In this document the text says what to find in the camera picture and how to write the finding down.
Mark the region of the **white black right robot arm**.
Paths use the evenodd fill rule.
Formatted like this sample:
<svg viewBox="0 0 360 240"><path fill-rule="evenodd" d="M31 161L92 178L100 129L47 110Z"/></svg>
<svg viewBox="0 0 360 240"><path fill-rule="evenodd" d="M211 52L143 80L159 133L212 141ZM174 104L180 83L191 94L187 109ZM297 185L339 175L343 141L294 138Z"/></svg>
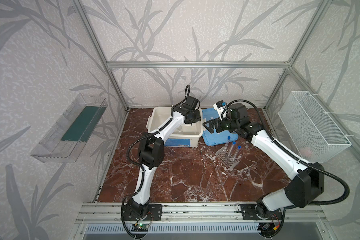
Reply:
<svg viewBox="0 0 360 240"><path fill-rule="evenodd" d="M264 123L252 122L243 104L227 106L224 101L219 101L213 108L218 112L218 118L203 124L210 133L237 133L269 156L291 180L285 188L261 197L257 201L258 213L286 207L304 208L324 192L324 168L318 163L313 168L307 167L307 161L300 160L276 140Z"/></svg>

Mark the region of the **white plastic storage bin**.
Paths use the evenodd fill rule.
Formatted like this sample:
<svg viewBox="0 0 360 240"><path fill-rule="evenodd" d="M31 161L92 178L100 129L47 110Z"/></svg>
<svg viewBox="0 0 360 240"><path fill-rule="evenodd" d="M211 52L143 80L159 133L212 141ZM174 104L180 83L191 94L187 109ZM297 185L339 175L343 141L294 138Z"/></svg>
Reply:
<svg viewBox="0 0 360 240"><path fill-rule="evenodd" d="M148 133L155 132L164 126L171 117L170 107L156 107L152 115L148 118L147 129ZM203 134L202 120L194 124L184 124L185 117L179 112L174 112L174 119L171 123L160 132L156 137L165 138L166 147L192 147L196 148L200 137ZM178 127L183 128L183 133L177 135Z"/></svg>

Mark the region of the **small clear glass beaker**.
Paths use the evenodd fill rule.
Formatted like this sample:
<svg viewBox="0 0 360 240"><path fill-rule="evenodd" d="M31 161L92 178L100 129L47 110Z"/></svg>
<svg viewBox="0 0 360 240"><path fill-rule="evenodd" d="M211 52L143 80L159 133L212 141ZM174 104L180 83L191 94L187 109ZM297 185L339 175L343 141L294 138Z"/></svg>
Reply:
<svg viewBox="0 0 360 240"><path fill-rule="evenodd" d="M183 128L178 127L177 130L176 130L176 134L179 135L179 134L182 134L182 133L183 133Z"/></svg>

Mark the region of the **blue capped test tube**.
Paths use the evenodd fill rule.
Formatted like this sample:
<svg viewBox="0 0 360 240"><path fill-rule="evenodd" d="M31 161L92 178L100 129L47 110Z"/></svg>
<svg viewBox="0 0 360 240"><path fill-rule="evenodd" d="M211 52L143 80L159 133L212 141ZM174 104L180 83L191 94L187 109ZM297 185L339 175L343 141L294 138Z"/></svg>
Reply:
<svg viewBox="0 0 360 240"><path fill-rule="evenodd" d="M241 146L238 146L236 151L234 152L233 157L232 157L233 162L236 162L236 159L237 159L237 156L238 156L238 153L239 153L240 149L241 149Z"/></svg>
<svg viewBox="0 0 360 240"><path fill-rule="evenodd" d="M231 145L231 147L230 147L230 149L229 149L228 156L231 156L231 155L232 155L232 152L233 152L233 149L234 149L235 145L236 145L236 142L233 141L233 142L232 142L232 145Z"/></svg>
<svg viewBox="0 0 360 240"><path fill-rule="evenodd" d="M226 143L225 143L225 145L224 145L224 152L227 152L227 149L228 149L228 145L229 145L230 139L231 139L231 137L230 137L230 136L228 136L228 137L227 137L227 140L226 140Z"/></svg>

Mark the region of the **clear acrylic test tube rack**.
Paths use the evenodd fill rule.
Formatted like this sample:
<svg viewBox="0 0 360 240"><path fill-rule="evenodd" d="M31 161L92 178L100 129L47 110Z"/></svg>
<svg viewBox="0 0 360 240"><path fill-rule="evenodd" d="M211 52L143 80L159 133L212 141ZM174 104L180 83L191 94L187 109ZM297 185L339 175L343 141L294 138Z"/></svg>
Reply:
<svg viewBox="0 0 360 240"><path fill-rule="evenodd" d="M219 149L215 154L217 160L228 170L233 170L238 164L238 158L234 159L234 156L229 152L224 151L224 148Z"/></svg>

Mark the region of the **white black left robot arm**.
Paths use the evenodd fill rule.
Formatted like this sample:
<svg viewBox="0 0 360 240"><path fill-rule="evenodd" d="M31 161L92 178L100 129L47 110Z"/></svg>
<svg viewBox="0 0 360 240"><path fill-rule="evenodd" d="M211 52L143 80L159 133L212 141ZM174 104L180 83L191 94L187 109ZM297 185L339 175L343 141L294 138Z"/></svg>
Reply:
<svg viewBox="0 0 360 240"><path fill-rule="evenodd" d="M194 97L186 97L171 107L170 116L155 130L145 133L127 150L127 160L139 167L136 189L128 196L124 212L130 211L140 218L148 213L150 190L157 167L165 156L165 142L181 125L190 125L201 120L198 105Z"/></svg>

